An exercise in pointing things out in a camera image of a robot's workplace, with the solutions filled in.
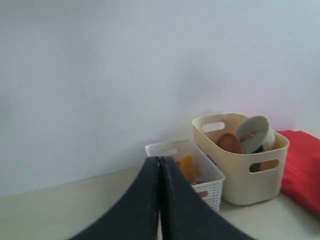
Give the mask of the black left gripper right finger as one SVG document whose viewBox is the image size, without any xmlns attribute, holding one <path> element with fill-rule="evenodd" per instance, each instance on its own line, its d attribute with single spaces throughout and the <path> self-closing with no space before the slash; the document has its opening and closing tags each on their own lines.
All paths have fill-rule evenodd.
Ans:
<svg viewBox="0 0 320 240">
<path fill-rule="evenodd" d="M 159 210 L 164 240 L 252 240 L 193 190 L 172 157 L 160 157 Z"/>
</svg>

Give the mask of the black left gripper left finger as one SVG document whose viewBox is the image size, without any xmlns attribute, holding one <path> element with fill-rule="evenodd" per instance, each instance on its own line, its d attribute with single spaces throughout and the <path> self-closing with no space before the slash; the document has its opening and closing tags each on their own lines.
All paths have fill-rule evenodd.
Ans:
<svg viewBox="0 0 320 240">
<path fill-rule="evenodd" d="M 72 240 L 156 240 L 160 158 L 148 157 L 118 201 Z"/>
</svg>

